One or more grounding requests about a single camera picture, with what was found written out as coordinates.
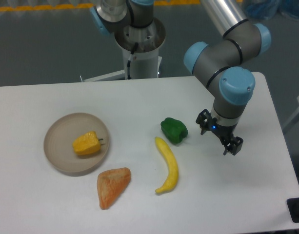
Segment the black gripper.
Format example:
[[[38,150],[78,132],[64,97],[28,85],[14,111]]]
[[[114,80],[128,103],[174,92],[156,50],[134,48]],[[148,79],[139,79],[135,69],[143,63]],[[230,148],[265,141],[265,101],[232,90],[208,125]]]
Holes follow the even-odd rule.
[[[236,155],[242,148],[243,139],[238,136],[234,136],[233,132],[237,126],[237,119],[228,119],[221,116],[210,116],[207,109],[202,110],[196,119],[196,124],[200,127],[200,134],[205,134],[210,130],[215,134],[224,146],[223,155],[231,153]]]

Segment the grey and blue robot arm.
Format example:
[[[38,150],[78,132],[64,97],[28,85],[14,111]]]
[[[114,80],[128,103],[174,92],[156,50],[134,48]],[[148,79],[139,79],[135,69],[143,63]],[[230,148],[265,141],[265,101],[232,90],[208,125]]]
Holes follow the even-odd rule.
[[[253,74],[242,63],[264,53],[271,34],[262,24],[252,24],[233,0],[203,0],[206,13],[222,36],[214,46],[197,42],[184,55],[184,65],[214,97],[211,110],[203,110],[196,123],[201,132],[216,135],[233,155],[243,140],[234,129],[252,97]],[[157,78],[158,53],[166,37],[163,24],[154,17],[151,0],[99,0],[90,8],[102,34],[114,35],[122,49],[126,79]]]

